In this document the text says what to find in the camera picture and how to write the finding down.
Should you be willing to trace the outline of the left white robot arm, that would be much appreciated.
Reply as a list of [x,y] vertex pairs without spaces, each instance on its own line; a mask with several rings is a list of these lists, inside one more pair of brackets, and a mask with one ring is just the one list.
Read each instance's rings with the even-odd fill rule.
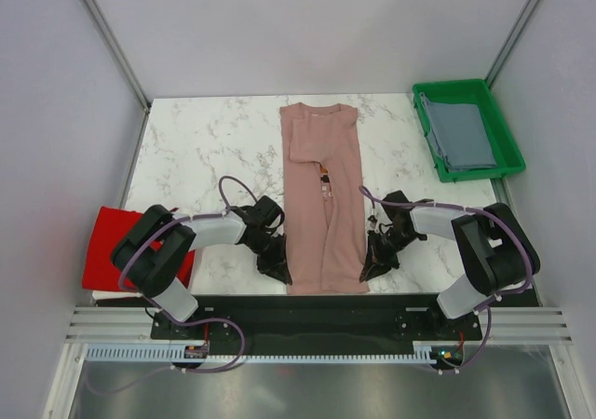
[[283,209],[269,196],[251,205],[228,205],[221,214],[180,216],[153,205],[115,245],[110,261],[120,272],[121,288],[129,282],[160,309],[152,339],[209,340],[215,332],[227,338],[231,326],[205,324],[198,300],[180,281],[183,261],[191,251],[240,245],[256,257],[260,274],[291,285],[286,236],[278,231],[284,221]]

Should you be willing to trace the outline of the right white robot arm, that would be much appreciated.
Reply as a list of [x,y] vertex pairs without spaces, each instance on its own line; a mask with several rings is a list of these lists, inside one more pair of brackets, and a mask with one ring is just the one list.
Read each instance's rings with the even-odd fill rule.
[[494,203],[471,208],[432,199],[409,200],[401,191],[384,198],[366,187],[360,192],[381,205],[387,224],[371,216],[365,264],[359,279],[368,282],[400,266],[399,254],[431,236],[452,240],[464,274],[420,311],[402,310],[400,335],[414,340],[451,339],[475,326],[480,312],[509,294],[525,291],[540,269],[537,253],[510,207]]

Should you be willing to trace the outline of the pink t shirt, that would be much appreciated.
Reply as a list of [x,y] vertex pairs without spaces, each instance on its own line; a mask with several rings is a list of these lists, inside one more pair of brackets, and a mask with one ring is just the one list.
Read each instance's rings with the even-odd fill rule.
[[356,108],[280,108],[289,292],[366,293],[363,183]]

